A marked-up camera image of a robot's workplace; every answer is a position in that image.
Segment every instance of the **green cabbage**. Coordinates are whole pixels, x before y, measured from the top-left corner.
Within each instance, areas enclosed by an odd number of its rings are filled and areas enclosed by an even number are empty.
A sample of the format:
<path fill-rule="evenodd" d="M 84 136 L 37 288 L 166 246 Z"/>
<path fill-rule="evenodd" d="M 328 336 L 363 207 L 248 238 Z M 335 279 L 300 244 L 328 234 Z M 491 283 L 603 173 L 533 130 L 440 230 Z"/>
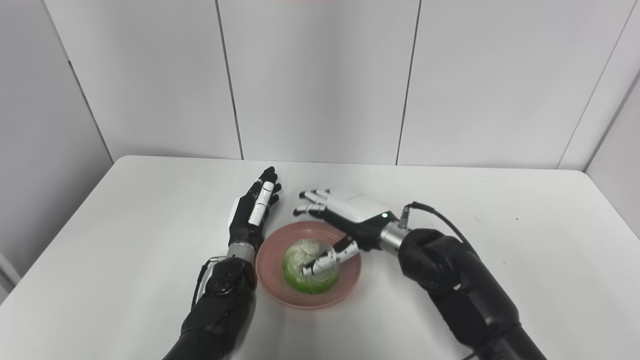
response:
<path fill-rule="evenodd" d="M 310 277 L 302 276 L 301 268 L 318 255 L 326 251 L 329 246 L 319 240 L 300 239 L 293 243 L 282 257 L 284 278 L 292 288 L 307 294 L 320 294 L 329 290 L 340 277 L 340 270 L 332 268 L 322 274 Z"/>

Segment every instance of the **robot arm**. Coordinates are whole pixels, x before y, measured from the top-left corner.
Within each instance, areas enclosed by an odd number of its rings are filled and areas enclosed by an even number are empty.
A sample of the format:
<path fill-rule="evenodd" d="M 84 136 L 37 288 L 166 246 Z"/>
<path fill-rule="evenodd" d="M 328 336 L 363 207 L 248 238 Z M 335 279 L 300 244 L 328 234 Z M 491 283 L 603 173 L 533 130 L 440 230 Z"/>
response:
<path fill-rule="evenodd" d="M 226 256 L 211 258 L 202 268 L 191 311 L 182 323 L 180 338 L 164 360 L 221 360 L 240 341 L 255 307 L 255 253 L 262 242 L 269 207 L 282 187 L 273 167 L 267 168 L 238 200 L 229 226 Z M 200 281 L 215 263 L 205 290 L 197 300 Z"/>
<path fill-rule="evenodd" d="M 312 190 L 300 194 L 313 204 L 294 215 L 322 218 L 347 234 L 326 253 L 303 267 L 305 275 L 337 266 L 356 250 L 385 250 L 398 257 L 402 273 L 429 293 L 456 339 L 480 360 L 545 360 L 522 329 L 518 309 L 484 266 L 464 236 L 442 214 L 414 202 L 398 219 L 385 206 L 362 194 Z M 435 214 L 456 235 L 434 229 L 407 228 L 411 208 Z"/>

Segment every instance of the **black cable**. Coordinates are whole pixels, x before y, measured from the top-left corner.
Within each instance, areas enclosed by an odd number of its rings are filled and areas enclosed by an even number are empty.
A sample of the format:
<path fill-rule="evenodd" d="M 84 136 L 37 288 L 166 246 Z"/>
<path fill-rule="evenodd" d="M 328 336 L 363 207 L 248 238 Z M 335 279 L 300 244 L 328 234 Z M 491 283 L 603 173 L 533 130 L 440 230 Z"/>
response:
<path fill-rule="evenodd" d="M 460 241 L 462 241 L 466 246 L 469 247 L 469 249 L 476 255 L 478 256 L 478 253 L 476 252 L 476 250 L 474 249 L 473 246 L 471 246 L 471 244 L 469 243 L 469 241 L 467 240 L 467 238 L 462 235 L 462 233 L 460 232 L 460 230 L 458 230 L 458 228 L 451 222 L 449 221 L 448 218 L 446 218 L 443 214 L 441 214 L 440 212 L 438 212 L 438 210 L 432 208 L 431 206 L 425 205 L 421 202 L 417 202 L 414 201 L 411 204 L 407 204 L 406 206 L 408 206 L 409 208 L 413 208 L 413 209 L 418 209 L 418 210 L 423 210 L 426 211 L 428 213 L 434 214 L 437 218 L 439 218 L 440 220 L 442 220 L 442 222 L 444 222 L 445 224 L 447 224 L 447 226 L 449 226 L 449 228 L 451 228 L 451 230 L 453 230 L 453 232 L 456 234 L 456 236 L 460 239 Z"/>

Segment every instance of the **bowl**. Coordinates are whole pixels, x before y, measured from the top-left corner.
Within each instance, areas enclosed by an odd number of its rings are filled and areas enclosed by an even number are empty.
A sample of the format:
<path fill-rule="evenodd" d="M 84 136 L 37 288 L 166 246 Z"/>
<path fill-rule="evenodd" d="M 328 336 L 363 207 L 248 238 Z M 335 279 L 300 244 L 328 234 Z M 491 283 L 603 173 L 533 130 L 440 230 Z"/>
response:
<path fill-rule="evenodd" d="M 284 278 L 282 257 L 299 239 L 316 239 L 329 246 L 344 237 L 344 233 L 331 225 L 318 221 L 301 221 L 283 226 L 269 235 L 258 251 L 255 269 L 258 281 L 269 296 L 296 309 L 322 309 L 334 305 L 351 293 L 360 277 L 362 258 L 356 255 L 340 264 L 340 278 L 329 290 L 320 294 L 301 293 Z"/>

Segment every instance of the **white table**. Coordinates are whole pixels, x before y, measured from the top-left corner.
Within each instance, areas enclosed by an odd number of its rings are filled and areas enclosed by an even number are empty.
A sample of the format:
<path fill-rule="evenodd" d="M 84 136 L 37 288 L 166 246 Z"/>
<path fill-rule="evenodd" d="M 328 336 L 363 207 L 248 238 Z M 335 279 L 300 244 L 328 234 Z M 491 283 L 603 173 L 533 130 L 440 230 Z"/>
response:
<path fill-rule="evenodd" d="M 550 360 L 637 358 L 640 241 L 580 172 L 127 156 L 0 306 L 0 359 L 162 358 L 200 265 L 226 251 L 234 198 L 269 165 L 284 190 L 267 234 L 296 221 L 298 192 L 309 188 L 361 190 L 397 214 L 428 203 L 472 242 Z M 450 233 L 418 211 L 410 226 Z M 353 293 L 321 311 L 283 307 L 259 287 L 233 360 L 469 353 L 395 258 L 363 261 Z"/>

